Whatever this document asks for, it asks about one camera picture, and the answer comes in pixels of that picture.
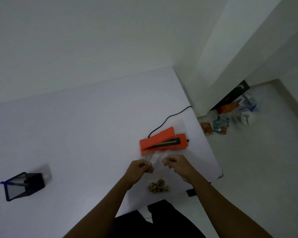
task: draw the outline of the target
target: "black pants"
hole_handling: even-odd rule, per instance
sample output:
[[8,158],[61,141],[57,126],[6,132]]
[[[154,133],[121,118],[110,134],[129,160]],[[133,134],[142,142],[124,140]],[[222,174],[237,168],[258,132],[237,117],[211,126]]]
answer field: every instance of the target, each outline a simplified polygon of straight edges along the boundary
[[117,237],[202,237],[203,233],[166,200],[148,206],[150,223],[135,210],[116,217],[108,238]]

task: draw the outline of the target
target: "hand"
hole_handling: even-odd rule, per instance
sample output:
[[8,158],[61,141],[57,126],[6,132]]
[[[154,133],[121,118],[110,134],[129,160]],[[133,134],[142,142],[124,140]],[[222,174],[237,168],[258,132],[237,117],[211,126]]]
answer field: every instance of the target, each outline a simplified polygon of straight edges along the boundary
[[134,160],[129,165],[126,173],[123,176],[123,180],[129,185],[129,189],[137,183],[144,173],[153,173],[154,168],[151,162],[146,160]]
[[199,173],[183,155],[169,155],[164,157],[162,162],[164,166],[174,168],[174,171],[181,176],[183,181],[189,184],[191,184],[191,178]]

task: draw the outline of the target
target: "pen holder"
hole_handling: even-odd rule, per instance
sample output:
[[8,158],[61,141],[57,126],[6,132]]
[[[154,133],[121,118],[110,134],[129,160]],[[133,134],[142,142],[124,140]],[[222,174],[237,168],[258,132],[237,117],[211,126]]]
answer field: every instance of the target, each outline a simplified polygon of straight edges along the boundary
[[45,187],[41,173],[26,173],[8,179],[4,184],[6,200],[11,201],[24,196],[30,196]]

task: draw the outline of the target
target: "white table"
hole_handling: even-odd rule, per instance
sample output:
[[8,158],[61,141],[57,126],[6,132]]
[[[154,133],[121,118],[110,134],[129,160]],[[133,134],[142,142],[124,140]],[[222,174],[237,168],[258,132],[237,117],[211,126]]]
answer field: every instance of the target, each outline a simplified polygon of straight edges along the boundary
[[[53,178],[11,202],[0,185],[0,237],[62,237],[141,158],[139,140],[189,105],[172,68],[0,104],[0,181],[42,167]],[[171,126],[190,140],[178,153],[207,180],[218,178],[221,169],[193,110],[169,118],[152,135]],[[154,167],[127,192],[118,215],[192,188],[160,161]],[[149,180],[159,177],[170,193],[148,192]]]

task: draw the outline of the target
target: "floor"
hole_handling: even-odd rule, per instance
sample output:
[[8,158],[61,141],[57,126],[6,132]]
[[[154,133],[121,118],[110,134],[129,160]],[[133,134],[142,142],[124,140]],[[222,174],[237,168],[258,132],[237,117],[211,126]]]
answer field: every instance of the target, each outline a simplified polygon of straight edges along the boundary
[[[212,185],[273,237],[298,237],[298,119],[272,85],[250,93],[261,103],[256,123],[208,137],[224,173]],[[196,196],[169,202],[206,237],[218,237]],[[151,221],[146,207],[139,211]]]

